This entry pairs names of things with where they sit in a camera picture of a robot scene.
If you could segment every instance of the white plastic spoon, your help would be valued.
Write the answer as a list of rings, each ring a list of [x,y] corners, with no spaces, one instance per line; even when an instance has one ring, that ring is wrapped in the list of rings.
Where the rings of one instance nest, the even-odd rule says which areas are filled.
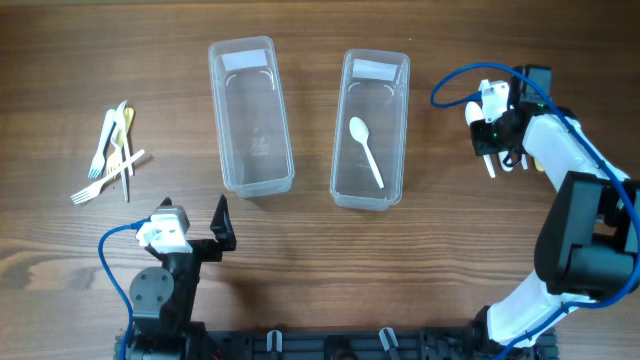
[[[373,176],[376,178],[380,189],[384,188],[382,176],[380,176],[380,171],[378,170],[376,161],[373,160],[373,155],[371,155],[371,151],[367,145],[367,139],[369,139],[369,129],[367,128],[367,125],[359,117],[352,117],[349,122],[349,131],[351,131],[353,139],[364,147],[364,152],[367,154],[367,159],[369,160],[369,166],[371,166],[371,171],[373,171]]]

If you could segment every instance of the wood grain surface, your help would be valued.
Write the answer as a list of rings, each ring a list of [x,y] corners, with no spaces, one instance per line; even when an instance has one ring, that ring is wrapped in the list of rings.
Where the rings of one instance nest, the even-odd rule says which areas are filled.
[[[0,7],[0,359],[110,359],[126,310],[98,239],[165,196],[187,209],[193,238],[209,235],[218,196],[229,198],[238,250],[203,266],[193,314],[210,329],[464,324],[531,271],[555,196],[536,171],[489,179],[464,109],[429,105],[433,86],[467,63],[553,67],[556,102],[640,176],[637,2],[54,3]],[[245,200],[222,183],[207,48],[255,35],[275,43],[296,177],[289,193]],[[384,213],[340,208],[329,194],[351,48],[411,59],[403,199]],[[441,99],[482,78],[506,79],[478,71]],[[124,99],[137,111],[133,150],[152,155],[130,179],[131,203],[114,182],[73,206],[104,113]],[[158,264],[133,233],[111,238],[106,255],[126,288]],[[640,358],[639,308],[633,294],[572,314],[558,327],[562,358]]]

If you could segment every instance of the white plastic fork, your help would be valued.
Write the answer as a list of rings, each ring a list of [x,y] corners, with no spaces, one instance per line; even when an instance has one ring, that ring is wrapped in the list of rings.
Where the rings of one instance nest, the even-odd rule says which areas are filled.
[[[104,149],[107,145],[107,139],[109,139],[111,129],[113,129],[115,114],[115,110],[110,109],[104,116],[104,123],[102,124],[102,131],[100,132],[100,140],[98,141],[98,149],[96,150],[96,154],[93,156],[91,166],[89,167],[89,179],[97,179],[100,177],[100,174],[102,174],[105,162]]]
[[[116,109],[115,122],[118,128],[124,132],[124,143],[122,147],[124,148],[125,160],[129,160],[129,158],[131,157],[131,150],[129,148],[129,136],[127,135],[127,132],[126,132],[127,126],[126,126],[126,120],[124,118],[125,106],[127,106],[127,100],[123,101]],[[131,165],[131,163],[129,163],[128,168],[129,168],[129,176],[133,176],[133,165]]]
[[[132,157],[130,157],[127,161],[120,164],[117,168],[113,170],[113,173],[107,174],[102,179],[94,182],[83,190],[78,191],[77,193],[71,195],[71,201],[74,204],[80,204],[85,201],[89,201],[96,196],[100,195],[100,191],[104,184],[106,184],[109,180],[111,180],[115,175],[117,175],[120,171],[127,168],[127,166],[131,165],[134,161],[138,160],[142,155],[144,155],[144,150],[140,150],[135,153]]]

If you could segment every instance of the plastic cutlery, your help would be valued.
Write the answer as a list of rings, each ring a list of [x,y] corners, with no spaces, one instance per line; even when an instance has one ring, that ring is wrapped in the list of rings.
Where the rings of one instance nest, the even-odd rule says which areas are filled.
[[[124,119],[124,108],[127,106],[127,100],[123,101],[118,108],[116,109],[115,122],[118,125],[118,128],[125,129],[125,119]],[[129,148],[129,139],[127,138],[127,134],[125,132],[123,137],[123,148],[124,148],[124,157],[125,159],[129,159],[131,157],[131,150]],[[133,176],[133,165],[129,164],[129,175]]]
[[[107,145],[107,139],[113,129],[115,111],[113,109],[107,111],[104,116],[104,122],[102,123],[102,131],[100,132],[100,140],[98,141],[98,149],[96,154],[91,160],[91,166],[89,167],[89,179],[97,179],[102,174],[104,169],[104,150]]]
[[[380,171],[378,170],[376,161],[373,159],[373,155],[371,155],[369,145],[367,145],[367,140],[369,139],[369,129],[367,128],[367,124],[365,124],[359,117],[352,117],[349,122],[349,131],[351,131],[353,139],[364,147],[364,152],[367,154],[367,159],[369,160],[369,166],[371,166],[371,171],[373,171],[373,176],[376,178],[380,189],[384,188],[382,176],[380,176]]]
[[[130,157],[127,161],[120,164],[120,166],[118,166],[115,169],[115,174],[126,169],[127,166],[132,164],[134,161],[138,160],[142,155],[144,155],[144,150],[140,150],[137,153],[135,153],[132,157]],[[71,195],[71,201],[73,201],[74,204],[80,204],[95,198],[96,196],[100,195],[100,191],[102,190],[102,187],[104,186],[104,184],[106,184],[107,181],[111,180],[113,176],[114,174],[107,174],[107,176],[103,177],[98,181],[95,181],[93,184],[89,185],[85,189],[80,190],[77,193]]]
[[[116,128],[111,135],[111,144],[113,144],[114,150],[111,155],[107,158],[107,173],[114,174],[113,170],[122,163],[122,143],[124,142],[124,137],[126,137],[129,133],[129,127],[131,126],[131,122],[133,122],[133,117],[135,115],[135,110],[131,107],[124,109],[124,119],[126,131],[120,131],[120,128]],[[127,174],[123,170],[120,172],[120,177],[122,178],[122,191],[124,193],[124,201],[129,202],[129,185],[127,184]]]

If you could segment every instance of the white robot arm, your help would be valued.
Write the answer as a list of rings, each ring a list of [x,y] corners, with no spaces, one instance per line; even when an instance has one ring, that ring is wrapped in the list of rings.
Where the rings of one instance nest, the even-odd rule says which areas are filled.
[[[542,82],[547,82],[547,87],[549,87],[551,70],[542,68],[541,71],[548,71],[548,77],[546,74],[542,74],[540,78]],[[521,83],[513,80],[512,85],[522,86]],[[514,96],[522,96],[526,99],[526,96],[531,95],[527,94],[526,89],[518,90],[510,92],[510,85],[505,81],[489,82],[483,80],[479,87],[482,107],[476,102],[467,103],[465,117],[472,130],[476,155],[483,156],[489,175],[492,178],[495,177],[492,155],[497,155],[498,161],[505,171],[511,171],[518,163],[522,164],[526,170],[528,168],[526,156],[528,155],[535,159],[538,170],[545,171],[556,191],[560,191],[569,172],[591,174],[598,179],[607,180],[607,175],[589,156],[585,148],[568,132],[568,129],[556,115],[550,112],[545,113],[542,105],[535,104],[535,101],[530,101],[530,98],[527,99],[529,102],[525,100],[524,109],[526,110],[514,108],[514,103],[517,102],[514,100]],[[580,123],[572,114],[567,115],[567,120],[574,127],[578,136],[582,137],[602,157],[584,136]],[[512,159],[515,155],[520,156],[517,161]],[[621,182],[629,179],[629,176],[621,170],[611,166],[608,162],[606,164]],[[538,252],[539,250],[536,249],[536,256],[539,256]],[[601,300],[601,298],[588,291],[584,293],[576,291],[558,293],[556,291],[552,294],[549,292],[548,283],[541,280],[536,270],[533,270],[509,296],[490,306],[487,310],[488,338],[506,346],[514,339],[527,334],[527,331],[537,328],[564,303],[593,303],[596,300]],[[566,311],[549,323],[544,330],[576,309],[576,307],[566,308]],[[527,334],[527,339],[519,341],[514,347],[533,346],[544,330],[536,334]]]

